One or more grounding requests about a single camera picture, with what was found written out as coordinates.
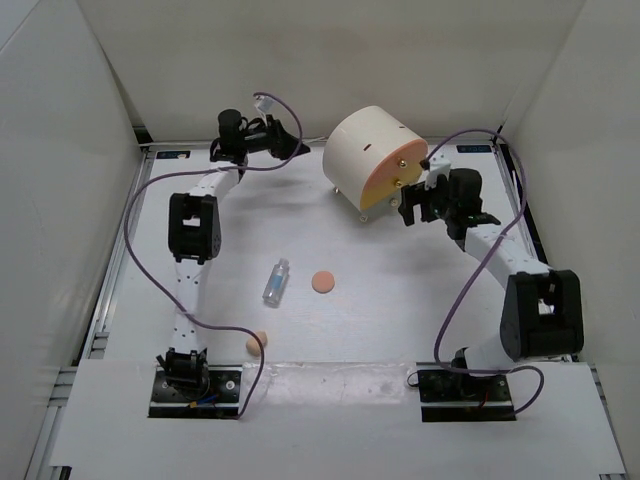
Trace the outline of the pale bottom drawer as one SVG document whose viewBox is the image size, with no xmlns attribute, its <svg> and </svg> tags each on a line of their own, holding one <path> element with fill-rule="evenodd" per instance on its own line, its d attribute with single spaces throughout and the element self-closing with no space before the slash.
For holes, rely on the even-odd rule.
<svg viewBox="0 0 640 480">
<path fill-rule="evenodd" d="M 401 195 L 399 193 L 390 195 L 373 206 L 361 211 L 360 221 L 362 223 L 367 223 L 368 221 L 375 221 L 387 215 L 397 214 L 400 204 Z"/>
</svg>

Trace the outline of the yellow drawer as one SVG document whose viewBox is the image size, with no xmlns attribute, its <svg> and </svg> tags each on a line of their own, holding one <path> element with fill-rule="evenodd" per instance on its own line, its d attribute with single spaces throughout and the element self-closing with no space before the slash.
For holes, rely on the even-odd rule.
<svg viewBox="0 0 640 480">
<path fill-rule="evenodd" d="M 405 168 L 401 168 L 395 162 L 380 165 L 364 184 L 360 197 L 360 209 L 371 208 L 402 186 L 416 182 L 421 174 L 422 167 L 419 163 L 408 163 Z"/>
</svg>

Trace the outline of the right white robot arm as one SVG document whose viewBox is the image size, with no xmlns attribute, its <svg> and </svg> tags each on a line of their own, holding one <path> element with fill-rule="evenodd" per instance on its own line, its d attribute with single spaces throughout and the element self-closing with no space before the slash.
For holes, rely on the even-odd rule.
<svg viewBox="0 0 640 480">
<path fill-rule="evenodd" d="M 460 349 L 449 362 L 449 387 L 470 400 L 485 376 L 521 369 L 531 359 L 574 355 L 584 347 L 581 285 L 571 270 L 555 270 L 529 255 L 510 236 L 508 226 L 482 209 L 482 178 L 472 169 L 429 175 L 401 190 L 399 213 L 406 225 L 441 220 L 462 252 L 479 262 L 504 290 L 497 332 Z"/>
</svg>

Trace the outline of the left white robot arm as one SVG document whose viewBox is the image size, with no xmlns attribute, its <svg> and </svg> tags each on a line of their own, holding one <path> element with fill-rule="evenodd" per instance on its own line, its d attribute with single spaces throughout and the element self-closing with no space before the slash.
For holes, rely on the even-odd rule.
<svg viewBox="0 0 640 480">
<path fill-rule="evenodd" d="M 190 400 L 204 397 L 210 388 L 207 347 L 191 319 L 204 304 L 204 288 L 213 260 L 221 248 L 219 206 L 239 184 L 251 153 L 268 152 L 287 160 L 309 148 L 284 129 L 271 114 L 248 121 L 234 109 L 218 115 L 219 135 L 210 147 L 216 168 L 186 193 L 169 201 L 168 247 L 175 261 L 175 324 L 167 353 L 158 358 L 166 382 Z"/>
</svg>

